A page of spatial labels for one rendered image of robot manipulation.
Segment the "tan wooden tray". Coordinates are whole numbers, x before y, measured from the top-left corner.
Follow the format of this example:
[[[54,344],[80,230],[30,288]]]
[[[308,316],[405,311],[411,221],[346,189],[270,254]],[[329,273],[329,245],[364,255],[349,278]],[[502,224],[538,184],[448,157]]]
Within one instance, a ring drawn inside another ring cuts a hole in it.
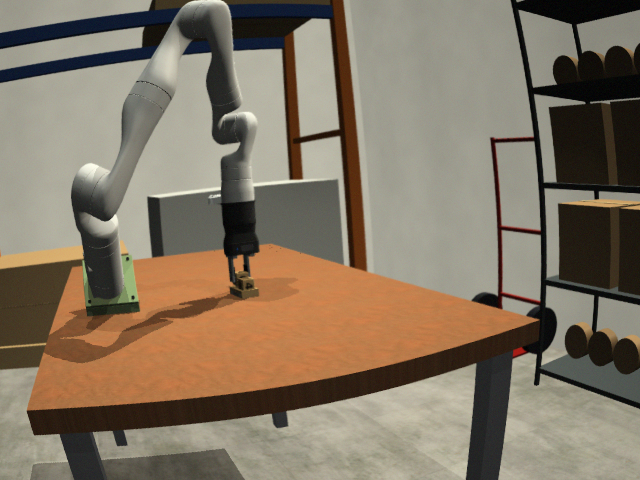
[[[230,287],[230,294],[240,297],[242,299],[259,296],[259,288],[256,288],[256,287],[255,289],[243,290],[243,291],[239,290],[238,287],[236,286],[229,286],[229,287]]]

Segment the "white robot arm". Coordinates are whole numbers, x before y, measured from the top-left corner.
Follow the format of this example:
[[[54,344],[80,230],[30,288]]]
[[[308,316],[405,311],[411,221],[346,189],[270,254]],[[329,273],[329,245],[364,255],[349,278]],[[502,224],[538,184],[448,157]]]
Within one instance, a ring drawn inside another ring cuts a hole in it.
[[[194,38],[206,38],[211,48],[206,87],[212,105],[212,137],[221,145],[240,143],[236,152],[222,157],[221,181],[252,178],[257,120],[250,112],[226,115],[242,104],[230,10],[220,0],[189,2],[175,16],[124,102],[121,147],[112,170],[86,164],[73,180],[72,208],[94,298],[112,299],[124,288],[115,214],[144,148],[175,94],[180,58]]]

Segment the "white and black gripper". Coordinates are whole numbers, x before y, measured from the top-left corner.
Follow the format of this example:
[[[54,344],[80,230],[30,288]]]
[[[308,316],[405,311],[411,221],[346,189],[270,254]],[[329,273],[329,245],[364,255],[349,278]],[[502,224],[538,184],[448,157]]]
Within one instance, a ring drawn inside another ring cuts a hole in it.
[[[208,198],[209,205],[222,205],[224,254],[228,257],[229,277],[233,283],[236,282],[233,259],[237,259],[237,255],[243,255],[244,271],[251,277],[249,256],[260,252],[259,239],[255,233],[255,201],[252,178],[222,181],[221,194]]]

